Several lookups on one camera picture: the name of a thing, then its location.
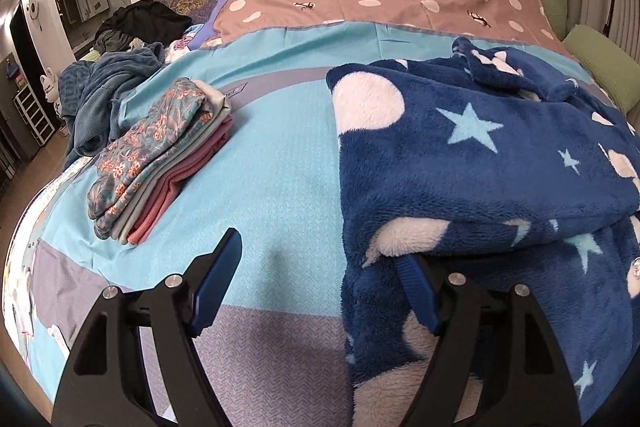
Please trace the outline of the folded floral garment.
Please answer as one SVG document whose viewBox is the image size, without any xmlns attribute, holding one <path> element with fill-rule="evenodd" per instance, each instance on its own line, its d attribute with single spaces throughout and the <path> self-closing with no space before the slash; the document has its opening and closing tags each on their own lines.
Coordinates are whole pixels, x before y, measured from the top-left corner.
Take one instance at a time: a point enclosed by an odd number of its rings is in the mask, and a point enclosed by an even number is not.
<svg viewBox="0 0 640 427">
<path fill-rule="evenodd" d="M 163 161 L 176 156 L 224 107 L 188 79 L 177 79 L 121 138 L 96 161 L 96 182 L 87 194 L 87 213 L 98 239 L 108 239 L 119 218 L 145 181 Z"/>
</svg>

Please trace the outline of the white shelf rack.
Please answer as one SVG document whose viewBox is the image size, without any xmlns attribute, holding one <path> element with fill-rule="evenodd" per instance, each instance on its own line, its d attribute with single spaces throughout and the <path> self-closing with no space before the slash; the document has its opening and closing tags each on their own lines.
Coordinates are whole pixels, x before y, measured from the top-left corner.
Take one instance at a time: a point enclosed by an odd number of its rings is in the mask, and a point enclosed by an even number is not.
<svg viewBox="0 0 640 427">
<path fill-rule="evenodd" d="M 45 146 L 54 135 L 55 127 L 29 83 L 18 89 L 13 102 L 38 145 Z"/>
</svg>

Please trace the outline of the folded grey garment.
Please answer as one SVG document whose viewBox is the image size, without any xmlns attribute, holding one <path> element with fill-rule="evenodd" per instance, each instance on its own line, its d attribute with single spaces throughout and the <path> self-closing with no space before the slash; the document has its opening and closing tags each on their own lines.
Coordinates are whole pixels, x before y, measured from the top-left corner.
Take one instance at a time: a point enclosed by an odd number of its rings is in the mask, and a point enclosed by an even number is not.
<svg viewBox="0 0 640 427">
<path fill-rule="evenodd" d="M 198 111 L 188 129 L 180 136 L 178 141 L 168 148 L 168 151 L 154 159 L 148 167 L 148 173 L 142 181 L 134 182 L 136 189 L 130 197 L 124 209 L 111 225 L 107 236 L 118 242 L 119 229 L 124 225 L 125 220 L 134 209 L 134 204 L 139 202 L 146 188 L 150 188 L 153 181 L 160 176 L 160 169 L 168 167 L 171 161 L 175 160 L 180 153 L 188 150 L 190 145 L 198 143 L 209 131 L 215 131 L 221 121 L 227 116 L 231 116 L 231 108 L 226 96 L 217 89 L 210 87 L 202 80 L 192 81 L 198 90 L 205 94 L 205 107 Z"/>
</svg>

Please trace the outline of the black clothes pile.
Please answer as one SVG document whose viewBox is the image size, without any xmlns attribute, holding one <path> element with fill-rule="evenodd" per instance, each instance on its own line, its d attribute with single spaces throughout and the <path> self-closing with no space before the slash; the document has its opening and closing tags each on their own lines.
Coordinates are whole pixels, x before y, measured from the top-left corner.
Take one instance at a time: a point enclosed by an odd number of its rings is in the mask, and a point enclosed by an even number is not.
<svg viewBox="0 0 640 427">
<path fill-rule="evenodd" d="M 94 35 L 93 49 L 101 54 L 127 51 L 134 39 L 168 46 L 191 26 L 191 17 L 178 14 L 162 2 L 141 0 L 117 9 L 104 20 Z"/>
</svg>

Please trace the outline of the near green pillow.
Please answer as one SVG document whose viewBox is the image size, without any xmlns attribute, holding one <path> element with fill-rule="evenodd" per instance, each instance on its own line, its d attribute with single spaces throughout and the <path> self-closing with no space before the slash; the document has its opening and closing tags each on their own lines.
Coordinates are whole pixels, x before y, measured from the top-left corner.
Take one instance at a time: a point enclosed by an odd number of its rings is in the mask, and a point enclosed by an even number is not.
<svg viewBox="0 0 640 427">
<path fill-rule="evenodd" d="M 627 115 L 639 103 L 639 64 L 624 50 L 586 25 L 576 25 L 563 46 Z"/>
</svg>

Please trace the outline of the white cat figurine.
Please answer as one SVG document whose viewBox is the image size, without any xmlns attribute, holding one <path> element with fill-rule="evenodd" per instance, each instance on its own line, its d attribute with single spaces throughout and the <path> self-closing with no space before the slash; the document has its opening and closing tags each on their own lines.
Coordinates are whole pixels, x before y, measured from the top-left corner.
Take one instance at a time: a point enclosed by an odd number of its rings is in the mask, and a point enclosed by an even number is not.
<svg viewBox="0 0 640 427">
<path fill-rule="evenodd" d="M 60 92 L 58 92 L 58 77 L 52 72 L 48 72 L 40 76 L 40 83 L 47 102 L 53 106 L 56 117 L 61 118 L 62 102 Z"/>
</svg>

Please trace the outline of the folded pink garment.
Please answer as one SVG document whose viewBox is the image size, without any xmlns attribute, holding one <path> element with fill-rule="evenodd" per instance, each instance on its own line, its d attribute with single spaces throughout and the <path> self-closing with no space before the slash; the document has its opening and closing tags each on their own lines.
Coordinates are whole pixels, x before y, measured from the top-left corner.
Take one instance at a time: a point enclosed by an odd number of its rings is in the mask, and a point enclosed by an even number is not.
<svg viewBox="0 0 640 427">
<path fill-rule="evenodd" d="M 160 217 L 179 196 L 183 184 L 198 173 L 229 141 L 233 117 L 227 116 L 215 131 L 209 131 L 198 143 L 180 153 L 168 167 L 160 169 L 160 176 L 146 188 L 139 202 L 119 229 L 119 243 L 138 245 L 151 234 Z"/>
</svg>

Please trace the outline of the teal grey patterned bedspread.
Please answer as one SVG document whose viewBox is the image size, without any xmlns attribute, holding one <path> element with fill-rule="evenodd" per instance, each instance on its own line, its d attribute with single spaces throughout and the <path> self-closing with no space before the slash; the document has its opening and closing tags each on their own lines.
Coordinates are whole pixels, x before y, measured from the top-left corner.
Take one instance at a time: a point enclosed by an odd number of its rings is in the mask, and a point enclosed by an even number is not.
<svg viewBox="0 0 640 427">
<path fill-rule="evenodd" d="M 345 64 L 447 57 L 462 37 L 482 49 L 535 55 L 598 91 L 565 52 L 375 23 L 257 31 L 192 52 L 134 89 L 119 111 L 122 135 L 177 79 L 188 78 L 226 96 L 230 139 L 139 245 L 94 234 L 87 194 L 99 156 L 77 159 L 27 207 L 6 262 L 3 304 L 14 343 L 53 406 L 79 329 L 104 288 L 150 289 L 211 253 L 234 228 L 240 263 L 213 325 L 194 340 L 227 426 L 357 426 L 342 310 L 340 160 L 326 76 Z"/>
</svg>

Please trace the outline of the blue teal crumpled blanket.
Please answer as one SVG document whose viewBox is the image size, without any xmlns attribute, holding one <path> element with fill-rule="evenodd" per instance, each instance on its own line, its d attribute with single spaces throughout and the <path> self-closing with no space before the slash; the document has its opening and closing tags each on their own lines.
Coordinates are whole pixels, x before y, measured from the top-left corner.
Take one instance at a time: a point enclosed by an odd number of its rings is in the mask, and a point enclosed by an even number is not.
<svg viewBox="0 0 640 427">
<path fill-rule="evenodd" d="M 122 135 L 119 106 L 131 90 L 163 66 L 164 46 L 154 42 L 126 52 L 107 52 L 95 62 L 77 61 L 58 77 L 62 118 L 70 139 L 64 168 L 98 155 Z"/>
</svg>

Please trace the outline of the navy fleece star pajama top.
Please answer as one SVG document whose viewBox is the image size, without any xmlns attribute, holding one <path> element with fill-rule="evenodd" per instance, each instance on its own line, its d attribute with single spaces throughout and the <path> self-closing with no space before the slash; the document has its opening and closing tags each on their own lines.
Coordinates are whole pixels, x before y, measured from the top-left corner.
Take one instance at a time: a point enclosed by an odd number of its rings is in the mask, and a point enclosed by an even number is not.
<svg viewBox="0 0 640 427">
<path fill-rule="evenodd" d="M 449 56 L 326 76 L 340 160 L 345 348 L 357 426 L 399 426 L 437 338 L 397 260 L 526 285 L 560 345 L 578 426 L 610 425 L 639 354 L 639 137 L 535 55 L 457 38 Z"/>
</svg>

